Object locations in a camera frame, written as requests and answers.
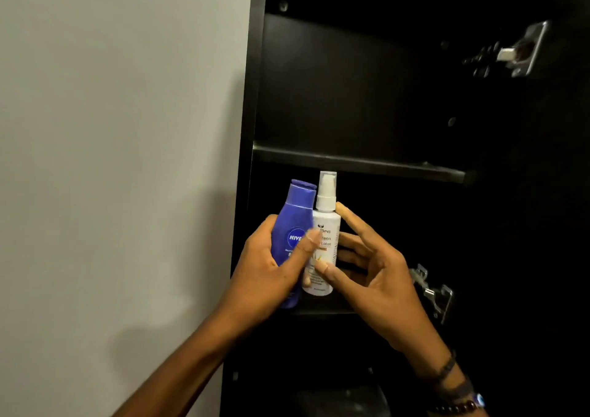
open cabinet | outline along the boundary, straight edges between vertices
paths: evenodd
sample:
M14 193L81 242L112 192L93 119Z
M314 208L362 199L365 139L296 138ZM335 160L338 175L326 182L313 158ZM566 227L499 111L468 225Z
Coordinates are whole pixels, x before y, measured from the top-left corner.
M453 289L435 324L491 415L579 412L589 49L590 0L251 0L232 270L291 179L335 170L338 200ZM230 355L221 415L245 412L425 415L337 292Z

blue bottle cap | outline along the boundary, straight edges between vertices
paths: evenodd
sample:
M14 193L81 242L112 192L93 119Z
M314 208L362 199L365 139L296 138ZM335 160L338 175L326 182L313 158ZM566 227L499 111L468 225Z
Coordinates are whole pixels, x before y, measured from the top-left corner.
M317 186L315 184L291 179L291 185L289 186L289 193L287 194L287 201L285 203L303 207L304 209L313 209L316 189Z

white pump dispenser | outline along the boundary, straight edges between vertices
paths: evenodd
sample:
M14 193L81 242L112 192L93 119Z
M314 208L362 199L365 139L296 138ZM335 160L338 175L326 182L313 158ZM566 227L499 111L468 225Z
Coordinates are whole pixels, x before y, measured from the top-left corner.
M325 296L333 288L313 267L315 260L324 260L336 264L338 235L340 234L340 215L336 212L336 172L321 171L317 189L316 210L313 211L313 226L321 231L320 247L313 253L305 270L312 281L311 286L303 287L303 291L314 296Z

hand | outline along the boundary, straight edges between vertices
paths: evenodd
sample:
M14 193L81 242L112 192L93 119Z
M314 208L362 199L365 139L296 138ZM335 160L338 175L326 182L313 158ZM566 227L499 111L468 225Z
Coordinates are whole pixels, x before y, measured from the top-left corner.
M254 234L248 237L230 287L218 306L217 313L223 315L240 332L267 319L287 298L321 240L319 230L308 230L291 257L281 266L277 266L270 254L270 233L276 219L276 215L269 215Z
M343 204L336 203L336 213L358 234L340 233L339 247L352 250L339 249L338 258L366 269L365 284L325 261L315 262L316 271L392 347L416 361L417 371L425 368L419 375L436 372L450 353L420 303L402 253Z

fingernail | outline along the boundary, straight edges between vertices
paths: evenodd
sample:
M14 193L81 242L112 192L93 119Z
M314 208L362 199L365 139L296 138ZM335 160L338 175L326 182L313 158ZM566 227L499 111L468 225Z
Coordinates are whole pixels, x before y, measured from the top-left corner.
M324 272L328 269L328 264L324 262L324 260L316 260L314 267L316 271L320 272L320 274L324 274Z
M307 238L309 238L315 244L319 245L320 241L321 241L320 234L321 234L321 232L319 229L309 229L306 232L305 236Z

